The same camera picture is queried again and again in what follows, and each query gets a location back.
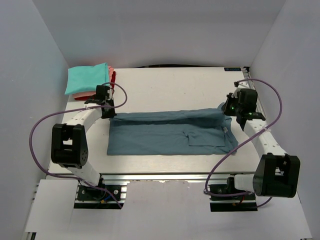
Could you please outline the blue t shirt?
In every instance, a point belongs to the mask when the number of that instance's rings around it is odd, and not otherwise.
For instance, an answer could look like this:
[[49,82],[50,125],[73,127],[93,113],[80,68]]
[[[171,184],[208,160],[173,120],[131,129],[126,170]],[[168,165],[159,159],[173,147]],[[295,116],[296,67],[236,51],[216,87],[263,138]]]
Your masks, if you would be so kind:
[[110,120],[109,156],[225,155],[239,144],[221,108],[119,113]]

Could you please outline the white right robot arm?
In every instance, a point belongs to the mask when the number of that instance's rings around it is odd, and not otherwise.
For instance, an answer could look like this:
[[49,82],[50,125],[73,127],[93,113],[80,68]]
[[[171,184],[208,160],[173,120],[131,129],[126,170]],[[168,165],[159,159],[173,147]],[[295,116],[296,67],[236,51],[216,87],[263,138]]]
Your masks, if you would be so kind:
[[296,195],[300,165],[299,158],[286,153],[267,130],[266,119],[257,112],[258,93],[237,88],[227,95],[222,112],[233,116],[260,158],[253,174],[236,174],[225,188],[226,195],[236,200],[244,191],[263,197],[293,198]]

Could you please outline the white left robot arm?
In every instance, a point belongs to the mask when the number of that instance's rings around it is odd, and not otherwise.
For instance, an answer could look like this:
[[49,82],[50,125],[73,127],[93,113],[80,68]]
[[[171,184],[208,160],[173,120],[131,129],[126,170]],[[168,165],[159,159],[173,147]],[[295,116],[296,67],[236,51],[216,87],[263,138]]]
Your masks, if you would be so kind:
[[105,196],[106,187],[100,184],[101,174],[89,163],[86,132],[97,120],[116,115],[113,92],[110,86],[98,85],[95,94],[85,101],[83,110],[67,122],[52,127],[52,162],[90,184],[88,193],[96,200]]

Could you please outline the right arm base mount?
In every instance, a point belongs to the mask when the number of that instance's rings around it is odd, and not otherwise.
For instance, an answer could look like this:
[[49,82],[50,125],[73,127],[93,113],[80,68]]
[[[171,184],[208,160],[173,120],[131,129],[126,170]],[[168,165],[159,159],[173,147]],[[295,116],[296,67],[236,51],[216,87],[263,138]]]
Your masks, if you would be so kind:
[[[210,196],[209,206],[212,213],[222,212],[256,212],[258,210],[256,196],[246,193],[244,190],[237,190],[231,184],[209,184],[210,193],[219,196]],[[230,194],[242,194],[237,196],[223,196]]]

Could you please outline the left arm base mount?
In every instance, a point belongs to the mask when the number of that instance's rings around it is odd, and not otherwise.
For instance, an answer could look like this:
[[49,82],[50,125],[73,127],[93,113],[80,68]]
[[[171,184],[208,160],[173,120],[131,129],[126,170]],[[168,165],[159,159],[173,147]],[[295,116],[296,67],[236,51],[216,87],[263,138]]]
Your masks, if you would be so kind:
[[116,199],[104,190],[94,189],[79,182],[76,190],[74,208],[87,210],[120,210],[124,205],[129,181],[104,180],[101,188],[107,189]]

